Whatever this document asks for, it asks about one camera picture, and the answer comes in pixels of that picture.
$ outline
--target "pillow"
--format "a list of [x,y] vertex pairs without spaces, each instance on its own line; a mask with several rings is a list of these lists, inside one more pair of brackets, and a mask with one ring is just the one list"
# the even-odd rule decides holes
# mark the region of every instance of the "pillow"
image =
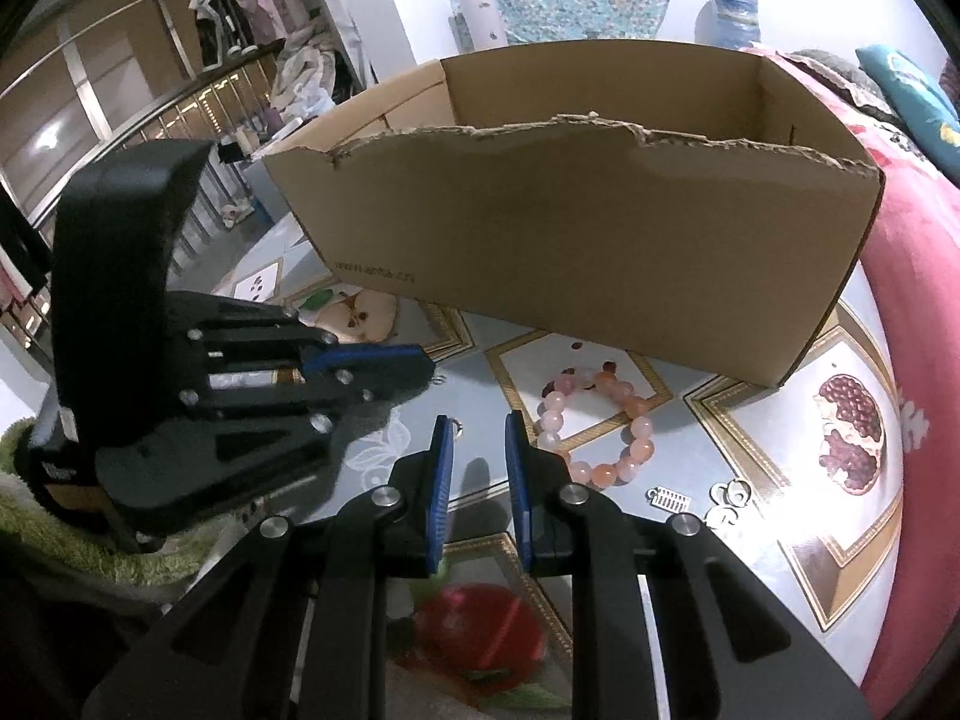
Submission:
[[883,98],[883,92],[880,90],[880,87],[877,86],[877,83],[850,60],[843,59],[843,57],[837,56],[835,53],[825,52],[820,49],[803,49],[794,52],[794,55],[808,56],[810,59],[816,59],[820,64],[826,65],[834,71],[837,76],[870,92],[875,98],[880,98],[886,103],[887,100]]
[[[893,124],[894,127],[904,126],[902,119],[894,113],[882,95],[878,97],[868,92],[859,84],[852,83],[846,79],[846,77],[840,76],[840,74],[830,69],[827,65],[823,65],[807,55],[786,53],[782,56],[795,67],[800,68],[809,76],[813,76],[820,81],[820,83],[831,90],[832,93],[837,95],[837,97],[847,105],[851,105],[861,113],[865,113],[867,116],[871,116],[880,122]],[[866,73],[863,73],[863,71],[860,71],[860,74],[864,77],[869,77]],[[872,81],[871,84],[877,87],[878,91],[880,90],[877,84],[874,84]]]
[[880,84],[907,129],[941,172],[960,186],[960,121],[944,91],[916,64],[889,46],[857,49],[860,66]]

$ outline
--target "patterned tablecloth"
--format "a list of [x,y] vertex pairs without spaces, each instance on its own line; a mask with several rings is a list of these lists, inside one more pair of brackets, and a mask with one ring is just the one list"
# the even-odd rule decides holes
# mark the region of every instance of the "patterned tablecloth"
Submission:
[[[438,361],[438,377],[426,392],[392,408],[382,429],[346,447],[339,467],[275,495],[272,511],[299,520],[329,517],[362,490],[385,483],[397,458],[426,449],[436,415],[446,413],[463,425],[450,496],[454,532],[509,530],[505,415],[524,410],[534,435],[536,408],[554,376],[567,368],[616,367],[617,378],[650,399],[656,451],[637,479],[606,494],[624,512],[666,519],[647,497],[660,485],[688,496],[689,510],[702,517],[715,505],[712,485],[749,480],[752,501],[718,533],[851,678],[863,678],[894,578],[902,453],[887,344],[860,266],[805,362],[778,391],[344,285],[292,215],[248,252],[217,292],[296,306],[304,322],[359,340],[420,343]],[[867,437],[845,433],[830,410],[838,401],[841,410],[846,403],[853,413],[877,413],[880,435],[875,428]],[[607,400],[582,391],[564,416],[560,435],[573,460],[595,466],[624,451],[628,420]],[[875,457],[878,469],[861,494],[851,494],[840,477],[827,477],[820,463],[824,454],[843,460],[864,453]],[[556,588],[547,593],[567,617]]]

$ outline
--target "pink bedspread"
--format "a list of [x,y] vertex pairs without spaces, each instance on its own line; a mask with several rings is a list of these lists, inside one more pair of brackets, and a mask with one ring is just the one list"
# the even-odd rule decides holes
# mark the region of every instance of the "pink bedspread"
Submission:
[[784,67],[886,172],[862,262],[877,300],[904,434],[904,523],[880,641],[862,689],[882,717],[911,688],[960,610],[960,190],[893,127]]

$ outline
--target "cardboard box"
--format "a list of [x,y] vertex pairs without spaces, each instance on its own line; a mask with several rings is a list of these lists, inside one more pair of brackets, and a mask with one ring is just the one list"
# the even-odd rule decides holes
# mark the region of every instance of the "cardboard box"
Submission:
[[883,185],[774,63],[658,41],[431,62],[265,162],[344,281],[767,386],[832,310]]

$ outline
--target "metal screw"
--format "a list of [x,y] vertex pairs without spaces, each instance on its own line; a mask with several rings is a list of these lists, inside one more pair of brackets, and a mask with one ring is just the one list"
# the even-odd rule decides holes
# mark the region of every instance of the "metal screw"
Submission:
[[690,512],[674,514],[670,517],[670,527],[681,536],[696,536],[700,532],[700,518]]
[[315,413],[315,415],[311,415],[310,425],[318,433],[329,433],[333,430],[333,420],[325,413]]
[[373,500],[375,506],[382,506],[384,509],[390,506],[395,506],[400,503],[400,491],[397,488],[392,488],[390,485],[386,485],[382,488],[376,488],[370,493],[370,498]]
[[590,491],[583,485],[571,483],[560,488],[560,500],[562,500],[563,503],[570,504],[570,506],[579,506],[580,504],[587,503],[589,496]]
[[260,535],[266,538],[280,538],[288,530],[290,523],[283,517],[267,517],[260,524]]

